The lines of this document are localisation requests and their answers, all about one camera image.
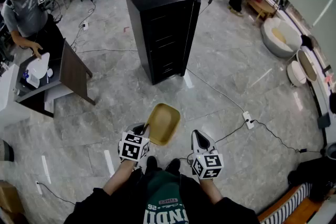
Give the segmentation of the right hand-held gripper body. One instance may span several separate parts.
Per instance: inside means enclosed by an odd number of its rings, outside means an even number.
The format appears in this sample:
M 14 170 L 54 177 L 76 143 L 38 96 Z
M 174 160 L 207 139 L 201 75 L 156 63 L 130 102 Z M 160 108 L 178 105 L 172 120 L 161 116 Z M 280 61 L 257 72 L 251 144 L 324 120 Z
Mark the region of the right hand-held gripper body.
M 203 154 L 192 154 L 191 168 L 199 179 L 214 179 L 224 168 L 223 155 L 214 149 Z

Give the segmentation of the dark wood panelled cabinet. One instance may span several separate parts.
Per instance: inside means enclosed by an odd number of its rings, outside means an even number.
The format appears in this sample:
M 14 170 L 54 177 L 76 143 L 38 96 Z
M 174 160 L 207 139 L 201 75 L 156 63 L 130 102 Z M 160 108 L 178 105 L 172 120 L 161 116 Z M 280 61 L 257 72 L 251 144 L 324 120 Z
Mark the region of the dark wood panelled cabinet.
M 19 65 L 16 82 L 19 89 L 17 103 L 50 118 L 54 117 L 54 112 L 45 108 L 46 103 L 70 93 L 75 93 L 92 105 L 96 104 L 88 97 L 87 92 L 87 77 L 92 77 L 92 72 L 67 41 L 64 41 L 56 53 L 50 56 L 47 73 L 40 79 L 37 89 L 24 79 L 26 67 L 35 59 L 36 56 L 31 56 Z

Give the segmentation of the person's black right shoe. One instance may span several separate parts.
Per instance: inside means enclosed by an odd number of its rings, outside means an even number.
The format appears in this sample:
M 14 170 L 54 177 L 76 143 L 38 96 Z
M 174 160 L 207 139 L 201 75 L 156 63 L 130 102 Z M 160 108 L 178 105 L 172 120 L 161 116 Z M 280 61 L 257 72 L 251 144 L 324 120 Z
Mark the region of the person's black right shoe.
M 180 174 L 181 161 L 179 158 L 173 159 L 165 169 L 166 172 L 169 172 L 175 176 Z

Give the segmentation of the white countertop appliance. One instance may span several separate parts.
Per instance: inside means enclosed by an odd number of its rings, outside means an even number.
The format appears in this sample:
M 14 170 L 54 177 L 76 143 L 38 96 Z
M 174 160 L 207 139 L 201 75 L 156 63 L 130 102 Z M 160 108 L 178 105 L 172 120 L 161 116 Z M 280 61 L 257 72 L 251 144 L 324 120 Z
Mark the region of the white countertop appliance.
M 24 79 L 28 84 L 36 89 L 39 88 L 40 79 L 42 79 L 47 73 L 49 58 L 50 53 L 47 52 L 43 54 L 41 58 L 31 61 L 26 67 Z

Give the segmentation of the striped orange sofa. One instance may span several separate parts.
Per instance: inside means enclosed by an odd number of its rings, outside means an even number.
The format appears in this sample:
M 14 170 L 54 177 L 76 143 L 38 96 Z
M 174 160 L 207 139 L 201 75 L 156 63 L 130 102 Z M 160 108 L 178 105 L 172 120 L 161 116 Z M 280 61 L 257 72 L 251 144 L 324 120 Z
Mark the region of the striped orange sofa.
M 277 202 L 259 214 L 260 224 L 308 224 L 325 201 L 313 184 L 290 188 Z

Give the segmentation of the white round basin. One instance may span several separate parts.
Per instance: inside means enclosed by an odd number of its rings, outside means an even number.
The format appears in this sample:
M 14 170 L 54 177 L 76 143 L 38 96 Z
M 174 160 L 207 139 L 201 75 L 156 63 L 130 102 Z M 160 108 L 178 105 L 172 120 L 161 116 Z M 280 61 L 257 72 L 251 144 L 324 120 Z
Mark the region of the white round basin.
M 289 58 L 302 45 L 301 36 L 297 31 L 280 18 L 267 18 L 260 30 L 265 46 L 277 57 Z

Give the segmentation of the person's left forearm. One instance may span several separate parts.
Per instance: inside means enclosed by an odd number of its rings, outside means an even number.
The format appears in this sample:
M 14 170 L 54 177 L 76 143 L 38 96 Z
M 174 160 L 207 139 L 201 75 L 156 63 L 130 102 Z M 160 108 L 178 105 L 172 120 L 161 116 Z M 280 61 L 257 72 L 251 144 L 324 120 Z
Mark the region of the person's left forearm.
M 131 160 L 124 160 L 118 167 L 117 171 L 112 175 L 112 177 L 106 182 L 103 190 L 108 194 L 112 195 L 116 190 L 118 190 L 130 177 L 136 162 Z

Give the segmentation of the black mini fridge cabinet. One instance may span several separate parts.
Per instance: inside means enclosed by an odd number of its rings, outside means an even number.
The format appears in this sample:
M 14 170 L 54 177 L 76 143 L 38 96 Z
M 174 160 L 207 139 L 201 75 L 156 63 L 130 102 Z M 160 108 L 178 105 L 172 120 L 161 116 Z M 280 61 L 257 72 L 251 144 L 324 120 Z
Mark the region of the black mini fridge cabinet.
M 201 0 L 126 0 L 141 65 L 155 85 L 185 75 Z

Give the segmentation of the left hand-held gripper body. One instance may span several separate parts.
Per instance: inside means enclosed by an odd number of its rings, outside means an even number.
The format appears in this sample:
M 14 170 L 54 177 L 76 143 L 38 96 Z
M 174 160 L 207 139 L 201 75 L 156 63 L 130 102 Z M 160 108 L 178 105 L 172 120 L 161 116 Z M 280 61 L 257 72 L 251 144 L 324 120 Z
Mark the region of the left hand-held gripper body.
M 123 132 L 119 142 L 118 152 L 121 159 L 139 162 L 149 151 L 150 139 Z

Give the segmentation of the cream plastic tray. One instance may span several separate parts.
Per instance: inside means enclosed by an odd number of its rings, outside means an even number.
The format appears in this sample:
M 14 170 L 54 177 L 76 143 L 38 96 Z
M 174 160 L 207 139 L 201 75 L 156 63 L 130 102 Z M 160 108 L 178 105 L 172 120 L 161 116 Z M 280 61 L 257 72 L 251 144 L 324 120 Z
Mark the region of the cream plastic tray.
M 157 104 L 144 126 L 150 141 L 165 146 L 173 137 L 181 120 L 180 112 L 165 103 Z

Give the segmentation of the person's right forearm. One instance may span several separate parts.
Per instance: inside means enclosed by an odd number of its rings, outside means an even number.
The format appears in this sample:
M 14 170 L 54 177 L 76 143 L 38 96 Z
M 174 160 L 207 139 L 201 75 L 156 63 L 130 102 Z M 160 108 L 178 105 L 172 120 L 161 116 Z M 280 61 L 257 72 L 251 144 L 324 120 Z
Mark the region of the person's right forearm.
M 221 192 L 218 190 L 212 179 L 200 179 L 199 184 L 213 204 L 216 204 L 223 199 Z

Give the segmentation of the person's black left shoe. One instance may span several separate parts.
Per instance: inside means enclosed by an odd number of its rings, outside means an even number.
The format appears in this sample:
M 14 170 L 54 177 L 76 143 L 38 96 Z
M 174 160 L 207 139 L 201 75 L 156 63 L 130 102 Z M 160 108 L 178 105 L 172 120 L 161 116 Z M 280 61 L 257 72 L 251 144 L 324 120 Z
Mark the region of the person's black left shoe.
M 149 156 L 146 160 L 146 170 L 145 173 L 154 172 L 158 169 L 158 163 L 154 156 Z

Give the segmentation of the person's black shoe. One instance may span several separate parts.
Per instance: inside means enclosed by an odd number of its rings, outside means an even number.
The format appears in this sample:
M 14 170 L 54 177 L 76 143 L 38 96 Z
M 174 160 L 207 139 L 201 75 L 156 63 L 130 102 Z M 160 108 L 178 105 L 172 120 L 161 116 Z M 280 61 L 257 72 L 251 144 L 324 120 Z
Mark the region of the person's black shoe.
M 165 169 L 166 172 L 169 172 L 175 176 L 180 174 L 181 161 L 179 158 L 173 159 Z
M 158 163 L 154 156 L 149 156 L 146 160 L 146 170 L 145 173 L 154 172 L 158 169 Z

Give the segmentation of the white cabinet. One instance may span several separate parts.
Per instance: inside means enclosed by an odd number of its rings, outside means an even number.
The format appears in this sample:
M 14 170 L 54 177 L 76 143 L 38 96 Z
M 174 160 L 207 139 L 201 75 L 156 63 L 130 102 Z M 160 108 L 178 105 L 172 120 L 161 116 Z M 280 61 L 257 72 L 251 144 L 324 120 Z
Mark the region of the white cabinet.
M 13 64 L 0 77 L 0 130 L 30 117 L 30 109 L 16 102 L 18 71 L 19 66 Z

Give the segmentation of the person's black and green top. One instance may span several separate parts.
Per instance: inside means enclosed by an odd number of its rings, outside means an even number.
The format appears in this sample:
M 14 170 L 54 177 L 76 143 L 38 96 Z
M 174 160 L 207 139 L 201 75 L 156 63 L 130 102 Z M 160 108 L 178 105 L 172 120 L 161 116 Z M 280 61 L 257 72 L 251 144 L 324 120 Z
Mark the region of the person's black and green top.
M 133 172 L 115 193 L 101 188 L 76 204 L 64 224 L 260 224 L 256 213 L 224 197 L 212 203 L 193 178 Z

